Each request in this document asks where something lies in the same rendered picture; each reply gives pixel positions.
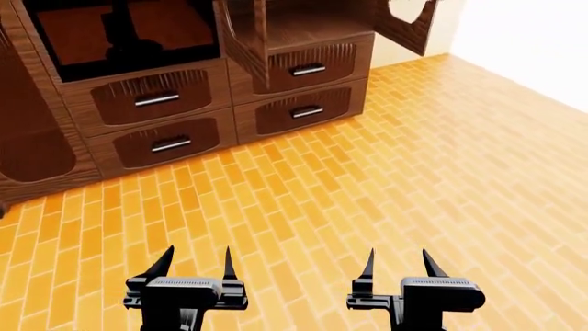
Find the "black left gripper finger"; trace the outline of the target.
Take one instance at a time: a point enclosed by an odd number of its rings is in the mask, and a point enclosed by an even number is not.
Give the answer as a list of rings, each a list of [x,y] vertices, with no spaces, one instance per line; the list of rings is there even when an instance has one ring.
[[[165,277],[169,271],[169,268],[171,267],[173,255],[174,246],[171,245],[145,272],[127,279],[127,288],[129,290],[140,290],[143,289],[143,287],[146,286],[146,284],[151,280],[159,277]]]
[[[223,291],[243,291],[243,282],[238,280],[232,263],[230,248],[226,248],[224,274],[222,278]]]

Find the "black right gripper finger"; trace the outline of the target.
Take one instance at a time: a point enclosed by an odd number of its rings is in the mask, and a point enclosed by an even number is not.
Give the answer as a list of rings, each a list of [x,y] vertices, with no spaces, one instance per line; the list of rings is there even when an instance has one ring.
[[[374,268],[374,249],[370,250],[367,264],[361,275],[352,280],[352,293],[372,293],[373,292],[373,268]]]
[[[429,277],[434,277],[434,278],[447,278],[448,277],[446,272],[443,269],[441,269],[441,267],[439,267],[438,264],[436,264],[435,260],[432,258],[432,256],[430,256],[430,254],[425,249],[422,250],[422,255],[423,255],[423,259],[424,259],[424,266],[425,266],[427,275]]]

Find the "brown wooden cabinet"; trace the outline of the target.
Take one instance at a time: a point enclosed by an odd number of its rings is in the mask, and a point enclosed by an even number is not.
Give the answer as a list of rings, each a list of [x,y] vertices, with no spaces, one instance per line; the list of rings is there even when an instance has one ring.
[[[123,176],[362,111],[379,0],[0,0],[0,170]]]

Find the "large brown cabinet door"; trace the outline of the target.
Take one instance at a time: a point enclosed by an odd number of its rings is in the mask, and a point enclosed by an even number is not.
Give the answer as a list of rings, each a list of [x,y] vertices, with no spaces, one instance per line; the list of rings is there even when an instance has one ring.
[[[0,219],[11,206],[102,176],[51,75],[21,0],[0,0]]]

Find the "narrow brown cabinet door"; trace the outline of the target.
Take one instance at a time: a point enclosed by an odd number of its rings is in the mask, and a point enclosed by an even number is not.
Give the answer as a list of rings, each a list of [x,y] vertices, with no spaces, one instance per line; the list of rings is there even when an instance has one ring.
[[[269,87],[266,0],[215,0],[227,57]]]

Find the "brown cabinet door with cutout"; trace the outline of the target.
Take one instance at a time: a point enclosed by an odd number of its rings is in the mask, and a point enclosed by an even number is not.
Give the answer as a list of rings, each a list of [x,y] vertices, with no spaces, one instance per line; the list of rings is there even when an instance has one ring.
[[[437,2],[426,0],[419,16],[409,23],[390,12],[387,0],[375,0],[374,30],[404,49],[424,57]]]

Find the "brown wooden drawer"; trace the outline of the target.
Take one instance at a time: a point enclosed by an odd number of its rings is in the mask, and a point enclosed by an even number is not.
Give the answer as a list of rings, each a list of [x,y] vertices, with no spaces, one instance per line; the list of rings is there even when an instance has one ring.
[[[60,84],[58,90],[86,138],[232,107],[223,59]],[[180,98],[134,107],[138,96],[167,91]]]
[[[153,154],[153,143],[189,137],[190,145]],[[232,108],[115,131],[86,140],[103,178],[208,154],[237,145]]]
[[[369,33],[355,38],[308,45],[298,51],[274,54],[268,59],[269,87],[257,82],[240,65],[229,59],[227,66],[233,104],[248,104],[303,90],[364,79],[368,76],[374,39],[374,34]],[[290,74],[290,68],[307,63],[322,63],[326,70],[303,76]]]
[[[359,115],[364,109],[367,87],[367,79],[357,79],[234,107],[238,143],[252,143],[330,120]],[[322,107],[323,112],[292,119],[290,111],[299,107]]]

